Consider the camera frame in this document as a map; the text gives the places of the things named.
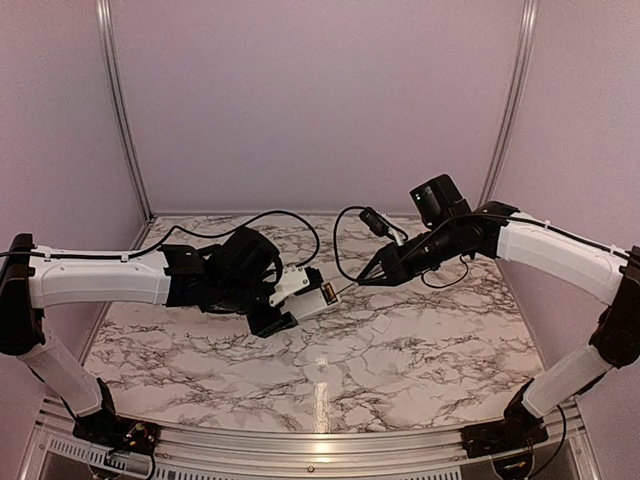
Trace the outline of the white remote control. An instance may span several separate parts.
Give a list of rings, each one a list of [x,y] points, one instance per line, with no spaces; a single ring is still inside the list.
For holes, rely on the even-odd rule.
[[[340,303],[341,299],[337,295],[339,301],[327,305],[321,292],[321,286],[301,295],[290,296],[284,303],[283,311],[290,312],[297,320],[304,320]]]

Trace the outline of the white battery compartment cover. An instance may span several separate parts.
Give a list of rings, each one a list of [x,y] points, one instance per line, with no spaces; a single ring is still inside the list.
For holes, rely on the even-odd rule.
[[[378,316],[375,321],[371,324],[371,329],[375,331],[377,334],[384,334],[388,328],[390,327],[392,321],[389,317],[385,315]]]

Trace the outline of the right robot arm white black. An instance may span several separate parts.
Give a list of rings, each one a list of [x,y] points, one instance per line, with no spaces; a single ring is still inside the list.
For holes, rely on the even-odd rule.
[[[545,415],[598,383],[612,369],[639,358],[639,250],[622,251],[563,231],[500,202],[455,213],[429,232],[376,252],[357,276],[360,285],[398,286],[455,256],[476,254],[520,263],[560,279],[604,305],[596,330],[552,367],[528,381],[506,406],[503,418],[466,433],[468,442],[488,439],[515,448]]]

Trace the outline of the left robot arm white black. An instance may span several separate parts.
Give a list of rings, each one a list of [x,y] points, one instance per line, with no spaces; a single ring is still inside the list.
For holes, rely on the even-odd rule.
[[[93,302],[197,307],[244,315],[252,334],[267,337],[295,325],[280,306],[308,285],[304,268],[285,267],[278,249],[246,228],[223,245],[163,245],[131,253],[57,251],[21,234],[1,269],[1,351],[58,394],[77,435],[104,445],[139,446],[154,438],[151,425],[116,413],[106,385],[44,325],[46,308]]]

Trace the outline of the black gold battery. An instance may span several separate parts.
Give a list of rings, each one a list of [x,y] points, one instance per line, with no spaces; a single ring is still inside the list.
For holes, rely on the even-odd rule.
[[[339,301],[333,286],[329,282],[321,286],[321,292],[327,305],[332,305]]]

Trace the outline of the right aluminium frame post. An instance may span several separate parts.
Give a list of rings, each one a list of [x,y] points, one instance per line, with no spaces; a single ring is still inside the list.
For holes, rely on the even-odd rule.
[[[481,206],[493,198],[497,190],[501,172],[506,164],[519,105],[525,90],[534,46],[538,12],[538,0],[525,0],[523,2],[519,34],[516,42],[513,68],[508,83],[506,101],[489,165],[485,172],[478,200],[476,201],[477,206]]]

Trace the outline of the aluminium frame post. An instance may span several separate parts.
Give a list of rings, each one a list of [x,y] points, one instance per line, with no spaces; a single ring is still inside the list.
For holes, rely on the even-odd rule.
[[[489,165],[485,172],[478,200],[476,201],[477,206],[481,206],[493,198],[497,190],[501,172],[506,164],[519,105],[525,90],[534,46],[538,12],[538,0],[525,0],[523,2],[519,34],[516,42],[513,68],[508,83],[506,101]]]
[[[142,169],[139,163],[135,141],[126,108],[126,100],[117,57],[117,46],[112,18],[111,1],[97,0],[96,15],[107,79],[109,83],[111,101],[114,108],[116,126],[122,144],[125,162],[130,175],[138,208],[144,221],[150,222],[153,219],[153,212],[146,191],[146,186],[144,184]]]

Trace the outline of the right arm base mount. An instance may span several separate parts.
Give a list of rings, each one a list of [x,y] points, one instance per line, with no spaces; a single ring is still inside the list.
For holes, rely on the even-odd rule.
[[[549,439],[541,424],[525,427],[507,420],[469,425],[460,433],[463,449],[470,459],[530,448]]]

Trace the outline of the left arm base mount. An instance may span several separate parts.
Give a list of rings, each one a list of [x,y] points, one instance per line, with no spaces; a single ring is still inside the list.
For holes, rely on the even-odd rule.
[[[113,452],[142,455],[155,452],[159,433],[160,426],[156,423],[119,416],[109,419],[80,417],[72,432],[76,438],[108,447]]]

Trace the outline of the front aluminium rail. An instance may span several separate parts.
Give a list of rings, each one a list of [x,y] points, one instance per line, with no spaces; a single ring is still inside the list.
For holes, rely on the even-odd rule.
[[[42,403],[20,479],[493,479],[504,455],[471,458],[462,427],[374,433],[224,430],[162,422],[155,457],[118,452],[73,437],[61,401]]]

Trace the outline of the left aluminium frame post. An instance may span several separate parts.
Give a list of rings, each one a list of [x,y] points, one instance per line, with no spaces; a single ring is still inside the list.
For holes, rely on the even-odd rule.
[[[150,222],[153,219],[153,212],[146,191],[146,186],[144,184],[142,169],[139,163],[135,141],[126,108],[126,100],[117,57],[117,46],[112,18],[111,1],[97,0],[96,15],[107,79],[109,83],[111,101],[114,108],[116,126],[122,144],[125,162],[130,175],[138,208],[144,221]]]

